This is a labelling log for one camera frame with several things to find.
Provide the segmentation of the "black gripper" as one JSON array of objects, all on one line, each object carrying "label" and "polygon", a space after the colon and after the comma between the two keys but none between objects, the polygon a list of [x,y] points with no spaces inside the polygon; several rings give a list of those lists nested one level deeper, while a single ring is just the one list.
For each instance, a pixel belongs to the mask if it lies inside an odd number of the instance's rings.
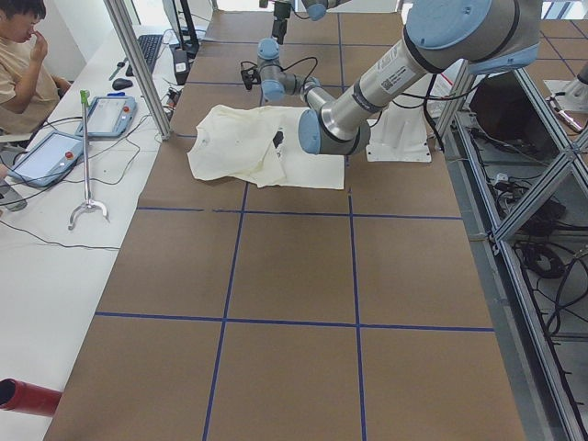
[{"label": "black gripper", "polygon": [[275,17],[272,25],[272,36],[274,38],[284,38],[288,30],[288,19]]}]

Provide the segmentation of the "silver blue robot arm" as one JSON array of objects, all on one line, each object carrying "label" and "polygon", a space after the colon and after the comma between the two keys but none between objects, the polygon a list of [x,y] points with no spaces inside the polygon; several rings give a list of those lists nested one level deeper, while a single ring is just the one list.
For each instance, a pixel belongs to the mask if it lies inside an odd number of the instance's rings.
[{"label": "silver blue robot arm", "polygon": [[[312,21],[322,19],[330,9],[345,4],[340,0],[302,0],[302,5],[308,18]],[[294,1],[273,1],[272,37],[282,41],[287,33],[288,20],[295,11]]]},{"label": "silver blue robot arm", "polygon": [[538,54],[542,4],[539,1],[416,1],[401,39],[341,96],[333,98],[311,76],[285,73],[281,40],[265,38],[257,47],[263,96],[277,101],[298,95],[307,104],[298,124],[302,150],[310,154],[352,155],[368,146],[368,118],[427,74],[440,74],[458,60],[474,75],[509,72]]}]

